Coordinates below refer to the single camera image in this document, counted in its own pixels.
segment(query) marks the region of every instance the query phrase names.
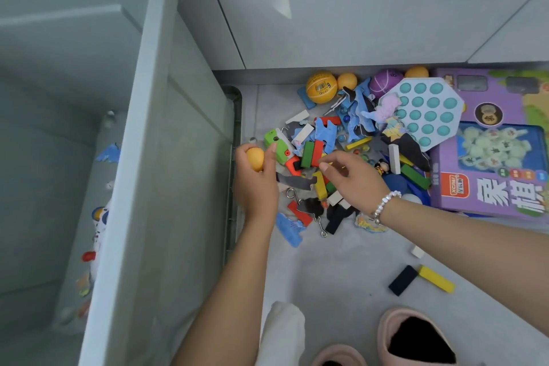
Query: yellow block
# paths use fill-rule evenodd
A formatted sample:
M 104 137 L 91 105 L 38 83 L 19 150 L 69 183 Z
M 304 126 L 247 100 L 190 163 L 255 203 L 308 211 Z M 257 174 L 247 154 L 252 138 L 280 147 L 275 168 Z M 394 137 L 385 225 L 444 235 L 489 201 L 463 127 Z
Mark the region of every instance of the yellow block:
M 356 148 L 356 147 L 359 146 L 359 145 L 365 144 L 365 143 L 367 143 L 367 142 L 369 142 L 369 141 L 371 141 L 371 140 L 372 140 L 372 137 L 364 138 L 364 139 L 358 140 L 358 141 L 356 141 L 356 142 L 353 142 L 352 144 L 348 144 L 345 148 L 346 148 L 348 151 L 350 151 L 351 149 Z
M 413 167 L 412 161 L 410 161 L 408 158 L 406 158 L 403 154 L 399 154 L 399 160 L 400 160 L 401 162 L 404 162 L 405 164 L 408 164 L 408 165 L 410 165 L 411 167 Z
M 453 284 L 446 278 L 440 276 L 438 273 L 436 273 L 432 269 L 429 269 L 425 265 L 421 265 L 421 269 L 419 270 L 419 275 L 422 278 L 427 279 L 429 282 L 435 284 L 437 287 L 441 288 L 442 290 L 446 291 L 447 293 L 453 293 L 454 289 L 456 289 L 455 284 Z
M 317 171 L 313 176 L 316 176 L 316 195 L 319 196 L 319 200 L 324 200 L 328 197 L 328 191 L 326 191 L 326 185 L 324 184 L 324 178 L 322 177 L 322 172 Z

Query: silver beaded bracelet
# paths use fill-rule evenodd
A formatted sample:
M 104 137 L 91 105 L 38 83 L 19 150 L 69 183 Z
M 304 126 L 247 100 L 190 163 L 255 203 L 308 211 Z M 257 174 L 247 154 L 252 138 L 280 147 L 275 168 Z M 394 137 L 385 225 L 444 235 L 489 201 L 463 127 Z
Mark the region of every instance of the silver beaded bracelet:
M 383 200 L 381 200 L 381 203 L 379 204 L 378 208 L 375 209 L 375 212 L 373 214 L 375 224 L 381 224 L 379 222 L 379 215 L 383 211 L 385 204 L 387 204 L 393 197 L 402 197 L 402 193 L 400 191 L 391 191 L 385 197 L 383 197 Z

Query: purple basketball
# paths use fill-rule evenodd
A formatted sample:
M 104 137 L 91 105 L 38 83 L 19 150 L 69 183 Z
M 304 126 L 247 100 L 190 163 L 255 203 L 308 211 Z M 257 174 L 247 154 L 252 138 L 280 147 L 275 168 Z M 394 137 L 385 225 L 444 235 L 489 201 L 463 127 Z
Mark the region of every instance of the purple basketball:
M 370 92 L 374 94 L 375 98 L 379 99 L 386 92 L 397 85 L 403 78 L 404 76 L 400 71 L 386 69 L 374 75 L 370 80 L 368 87 L 370 88 Z

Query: pink slipper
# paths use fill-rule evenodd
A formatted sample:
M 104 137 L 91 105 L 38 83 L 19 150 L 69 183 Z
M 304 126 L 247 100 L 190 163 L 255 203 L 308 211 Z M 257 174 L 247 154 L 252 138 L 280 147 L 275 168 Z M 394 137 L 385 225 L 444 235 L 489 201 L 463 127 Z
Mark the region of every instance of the pink slipper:
M 426 315 L 420 312 L 414 311 L 409 308 L 392 308 L 388 310 L 379 321 L 378 327 L 378 355 L 379 360 L 383 366 L 449 366 L 449 363 L 427 363 L 415 360 L 404 359 L 402 357 L 394 356 L 389 353 L 389 344 L 391 338 L 400 328 L 402 322 L 409 317 L 417 317 L 421 320 L 425 320 L 435 328 L 436 332 L 443 338 L 448 347 L 450 347 L 448 340 L 443 335 L 443 332 L 432 322 Z
M 368 366 L 364 357 L 357 350 L 347 345 L 332 345 L 322 349 L 311 365 L 322 366 L 328 361 L 337 362 L 341 366 Z

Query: person's left hand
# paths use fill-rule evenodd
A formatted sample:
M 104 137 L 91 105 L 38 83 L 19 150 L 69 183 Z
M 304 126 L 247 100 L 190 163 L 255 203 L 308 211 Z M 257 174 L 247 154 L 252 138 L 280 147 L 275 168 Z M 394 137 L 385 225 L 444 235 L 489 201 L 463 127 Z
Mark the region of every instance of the person's left hand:
M 275 156 L 277 142 L 273 142 L 265 151 L 262 172 L 256 172 L 251 168 L 246 155 L 248 149 L 257 147 L 255 144 L 243 144 L 234 152 L 237 164 L 234 196 L 243 208 L 247 221 L 259 219 L 272 228 L 278 211 Z

